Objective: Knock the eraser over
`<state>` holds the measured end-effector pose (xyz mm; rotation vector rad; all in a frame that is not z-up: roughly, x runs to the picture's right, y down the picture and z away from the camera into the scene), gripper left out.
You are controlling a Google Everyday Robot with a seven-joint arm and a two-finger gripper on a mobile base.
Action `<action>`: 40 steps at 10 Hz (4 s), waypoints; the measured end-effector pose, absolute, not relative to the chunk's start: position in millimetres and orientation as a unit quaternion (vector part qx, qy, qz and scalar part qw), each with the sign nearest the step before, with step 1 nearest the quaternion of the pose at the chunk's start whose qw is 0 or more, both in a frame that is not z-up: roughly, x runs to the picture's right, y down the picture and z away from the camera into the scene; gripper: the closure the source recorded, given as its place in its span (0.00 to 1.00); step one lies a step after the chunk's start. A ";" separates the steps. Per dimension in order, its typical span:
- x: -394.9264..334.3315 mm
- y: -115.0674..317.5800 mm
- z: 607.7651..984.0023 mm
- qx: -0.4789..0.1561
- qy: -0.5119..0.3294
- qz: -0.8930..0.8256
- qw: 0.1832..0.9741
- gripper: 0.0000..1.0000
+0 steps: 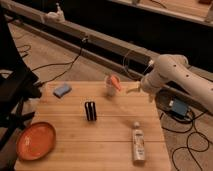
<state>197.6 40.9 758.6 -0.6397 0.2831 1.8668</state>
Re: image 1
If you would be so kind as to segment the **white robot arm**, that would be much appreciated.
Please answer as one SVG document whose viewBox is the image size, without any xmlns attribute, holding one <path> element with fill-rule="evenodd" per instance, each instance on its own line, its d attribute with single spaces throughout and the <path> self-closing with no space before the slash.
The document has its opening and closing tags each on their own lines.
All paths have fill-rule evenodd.
<svg viewBox="0 0 213 171">
<path fill-rule="evenodd" d="M 126 92 L 143 91 L 154 95 L 166 83 L 173 81 L 213 114 L 213 82 L 191 72 L 187 65 L 188 60 L 183 55 L 159 55 L 154 60 L 152 71 L 146 74 L 140 81 L 134 82 Z"/>
</svg>

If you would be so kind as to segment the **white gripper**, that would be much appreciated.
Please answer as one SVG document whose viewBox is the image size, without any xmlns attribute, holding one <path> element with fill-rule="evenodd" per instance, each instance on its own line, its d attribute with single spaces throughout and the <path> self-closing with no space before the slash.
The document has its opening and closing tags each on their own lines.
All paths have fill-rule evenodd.
<svg viewBox="0 0 213 171">
<path fill-rule="evenodd" d="M 145 75 L 140 83 L 134 82 L 130 86 L 127 87 L 126 92 L 127 93 L 138 93 L 141 91 L 141 89 L 148 94 L 148 100 L 150 102 L 153 102 L 155 100 L 156 96 L 156 88 L 153 87 L 148 79 L 148 75 Z"/>
</svg>

